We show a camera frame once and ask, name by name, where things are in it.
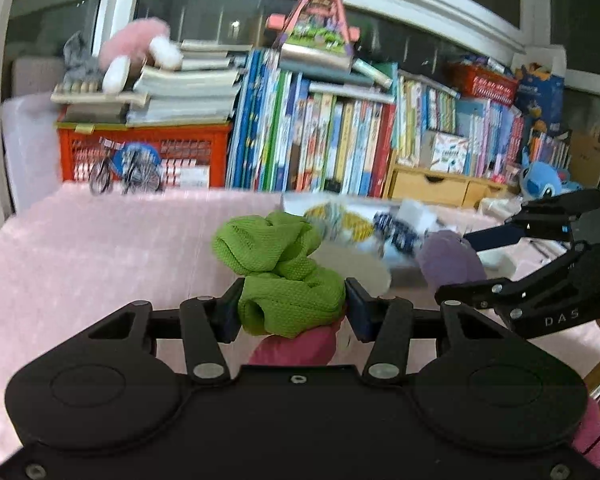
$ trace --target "pink stuffed bunny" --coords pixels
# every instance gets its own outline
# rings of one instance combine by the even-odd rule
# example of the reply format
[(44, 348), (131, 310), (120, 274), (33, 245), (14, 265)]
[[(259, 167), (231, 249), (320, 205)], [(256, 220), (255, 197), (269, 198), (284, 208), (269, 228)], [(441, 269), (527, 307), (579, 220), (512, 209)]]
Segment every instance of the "pink stuffed bunny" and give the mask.
[(114, 34), (100, 49), (100, 69), (105, 73), (102, 90), (119, 94), (129, 73), (139, 73), (148, 54), (156, 66), (176, 70), (182, 65), (180, 49), (170, 41), (169, 25), (157, 18), (135, 20)]

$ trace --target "wooden drawer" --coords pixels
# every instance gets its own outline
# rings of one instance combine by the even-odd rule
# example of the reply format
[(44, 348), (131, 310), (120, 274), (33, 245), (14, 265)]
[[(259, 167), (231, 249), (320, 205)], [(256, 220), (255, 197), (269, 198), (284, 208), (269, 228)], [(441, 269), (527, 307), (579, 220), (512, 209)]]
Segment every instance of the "wooden drawer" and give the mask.
[(492, 198), (503, 193), (502, 187), (490, 186), (489, 184), (482, 184), (481, 182), (469, 182), (466, 188), (466, 194), (464, 196), (464, 202), (462, 207), (473, 207), (478, 208), (480, 200), (483, 198)]
[(461, 206), (468, 182), (463, 179), (433, 177), (421, 172), (395, 172), (392, 198), (413, 198), (421, 202)]

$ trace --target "red basket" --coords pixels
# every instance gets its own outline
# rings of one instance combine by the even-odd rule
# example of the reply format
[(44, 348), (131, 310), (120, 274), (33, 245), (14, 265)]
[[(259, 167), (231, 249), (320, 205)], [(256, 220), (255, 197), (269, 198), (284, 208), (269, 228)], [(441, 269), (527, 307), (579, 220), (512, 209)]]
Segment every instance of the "red basket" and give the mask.
[(58, 123), (62, 180), (86, 182), (91, 167), (104, 156), (100, 137), (115, 142), (146, 142), (162, 158), (163, 181), (180, 186), (185, 168), (209, 166), (209, 186), (224, 187), (230, 124), (125, 127), (110, 124)]
[(463, 96), (493, 99), (511, 106), (516, 97), (518, 80), (500, 75), (481, 66), (453, 63), (449, 67), (451, 86)]

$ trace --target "stack of books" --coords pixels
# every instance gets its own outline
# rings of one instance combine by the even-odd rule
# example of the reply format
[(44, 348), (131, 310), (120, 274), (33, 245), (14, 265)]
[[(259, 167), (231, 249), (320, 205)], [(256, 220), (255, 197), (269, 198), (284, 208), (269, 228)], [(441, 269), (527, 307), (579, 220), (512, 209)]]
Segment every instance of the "stack of books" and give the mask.
[(456, 101), (460, 94), (426, 76), (398, 70), (397, 63), (375, 67), (394, 82), (397, 110), (392, 145), (397, 162), (422, 166), (420, 155), (428, 132), (456, 133)]
[(214, 124), (232, 116), (245, 52), (251, 46), (185, 40), (180, 48), (181, 70), (142, 69), (134, 91), (148, 94), (150, 101), (144, 107), (132, 106), (127, 124)]
[(354, 70), (365, 74), (280, 62), (267, 49), (246, 66), (227, 187), (380, 196), (396, 108), (389, 78), (361, 61)]
[(571, 161), (570, 147), (563, 140), (533, 130), (529, 136), (529, 161), (546, 162), (557, 170), (565, 170)]
[(507, 165), (515, 162), (522, 138), (520, 110), (490, 99), (463, 97), (456, 105), (456, 122), (458, 135), (468, 140), (463, 174), (505, 182)]

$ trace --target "wooden cabinet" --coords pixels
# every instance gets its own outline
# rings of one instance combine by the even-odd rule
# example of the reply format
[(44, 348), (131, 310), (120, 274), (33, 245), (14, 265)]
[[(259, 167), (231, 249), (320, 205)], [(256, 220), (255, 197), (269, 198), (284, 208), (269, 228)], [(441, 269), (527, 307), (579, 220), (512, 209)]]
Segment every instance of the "wooden cabinet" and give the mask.
[(500, 196), (507, 191), (516, 192), (506, 184), (484, 178), (400, 166), (392, 157), (382, 195), (398, 200), (411, 198), (429, 204), (477, 208), (483, 198)]

